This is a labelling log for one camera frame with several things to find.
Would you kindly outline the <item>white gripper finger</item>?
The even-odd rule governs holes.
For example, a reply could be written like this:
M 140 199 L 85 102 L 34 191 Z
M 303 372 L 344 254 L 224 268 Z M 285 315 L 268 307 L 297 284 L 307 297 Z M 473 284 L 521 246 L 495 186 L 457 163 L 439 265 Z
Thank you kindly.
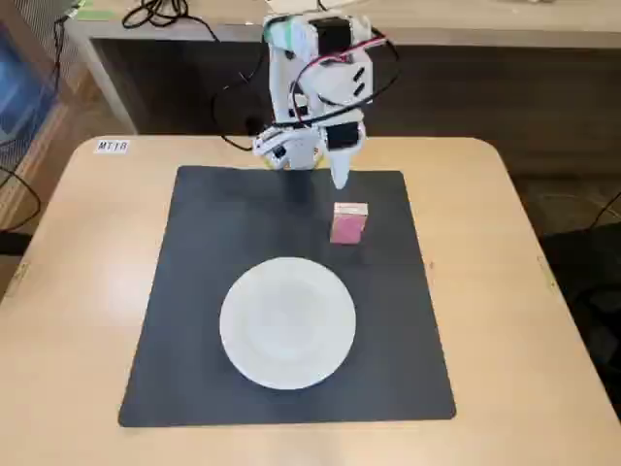
M 334 187 L 336 189 L 343 189 L 348 179 L 352 150 L 330 150 L 328 156 Z

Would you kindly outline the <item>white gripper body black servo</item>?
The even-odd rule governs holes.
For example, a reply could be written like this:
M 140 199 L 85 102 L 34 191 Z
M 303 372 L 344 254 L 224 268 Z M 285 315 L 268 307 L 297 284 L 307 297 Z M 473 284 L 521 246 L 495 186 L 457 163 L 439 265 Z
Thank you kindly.
M 314 150 L 327 154 L 330 151 L 358 150 L 366 140 L 366 126 L 362 112 L 346 112 L 337 116 L 317 117 L 314 122 L 317 140 Z

